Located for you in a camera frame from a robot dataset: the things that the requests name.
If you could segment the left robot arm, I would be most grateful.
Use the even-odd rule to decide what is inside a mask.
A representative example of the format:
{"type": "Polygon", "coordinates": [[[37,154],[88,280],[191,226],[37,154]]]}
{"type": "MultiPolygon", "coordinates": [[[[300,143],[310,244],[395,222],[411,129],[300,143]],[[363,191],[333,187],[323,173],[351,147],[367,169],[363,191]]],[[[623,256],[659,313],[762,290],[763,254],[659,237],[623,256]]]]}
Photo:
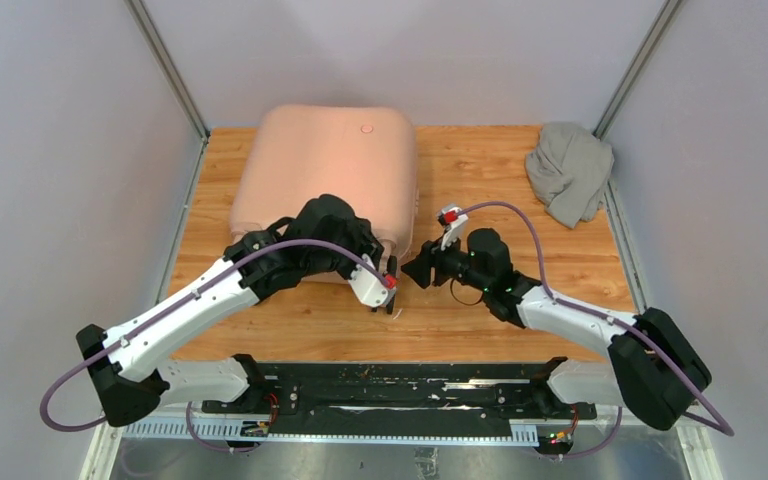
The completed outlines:
{"type": "Polygon", "coordinates": [[[369,219],[322,194],[294,217],[241,234],[203,274],[148,311],[109,329],[84,327],[76,335],[81,369],[105,422],[123,427],[161,406],[200,400],[258,411],[267,389],[251,357],[186,362],[171,354],[230,315],[320,274],[336,274],[360,304],[381,307],[397,283],[379,267],[384,251],[369,219]]]}

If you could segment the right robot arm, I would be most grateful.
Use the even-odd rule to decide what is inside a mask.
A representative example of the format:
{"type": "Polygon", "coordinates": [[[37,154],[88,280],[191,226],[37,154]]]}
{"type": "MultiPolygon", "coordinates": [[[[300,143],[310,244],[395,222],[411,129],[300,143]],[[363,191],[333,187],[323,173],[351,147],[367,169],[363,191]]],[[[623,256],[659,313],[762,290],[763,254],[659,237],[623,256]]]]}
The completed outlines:
{"type": "Polygon", "coordinates": [[[549,293],[538,279],[516,270],[499,234],[481,228],[446,246],[425,242],[402,272],[420,288],[456,281],[481,293],[480,300],[502,322],[563,337],[604,358],[582,363],[555,357],[533,379],[531,403],[544,417],[572,404],[627,408],[647,426],[674,426],[712,382],[712,375],[687,338],[664,311],[612,311],[549,293]]]}

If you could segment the pink suitcase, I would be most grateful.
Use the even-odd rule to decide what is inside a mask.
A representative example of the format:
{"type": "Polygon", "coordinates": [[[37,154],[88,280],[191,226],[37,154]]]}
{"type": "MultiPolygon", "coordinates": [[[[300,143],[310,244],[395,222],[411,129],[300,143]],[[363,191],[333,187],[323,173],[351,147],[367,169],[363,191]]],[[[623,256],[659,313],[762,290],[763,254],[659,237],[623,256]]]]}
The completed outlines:
{"type": "Polygon", "coordinates": [[[229,214],[232,241],[295,217],[322,194],[370,221],[379,262],[403,260],[418,211],[418,151],[409,118],[387,107],[286,104],[261,119],[229,214]]]}

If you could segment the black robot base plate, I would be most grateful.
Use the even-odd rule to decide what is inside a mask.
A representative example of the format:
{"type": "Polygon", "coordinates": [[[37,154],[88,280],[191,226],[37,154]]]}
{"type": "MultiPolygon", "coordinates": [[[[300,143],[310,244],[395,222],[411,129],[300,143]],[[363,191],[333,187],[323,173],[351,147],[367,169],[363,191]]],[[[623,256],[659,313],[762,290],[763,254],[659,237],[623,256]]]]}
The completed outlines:
{"type": "Polygon", "coordinates": [[[564,406],[533,363],[266,363],[263,380],[232,402],[206,401],[204,414],[275,411],[279,434],[489,438],[513,420],[561,426],[593,420],[596,408],[564,406]]]}

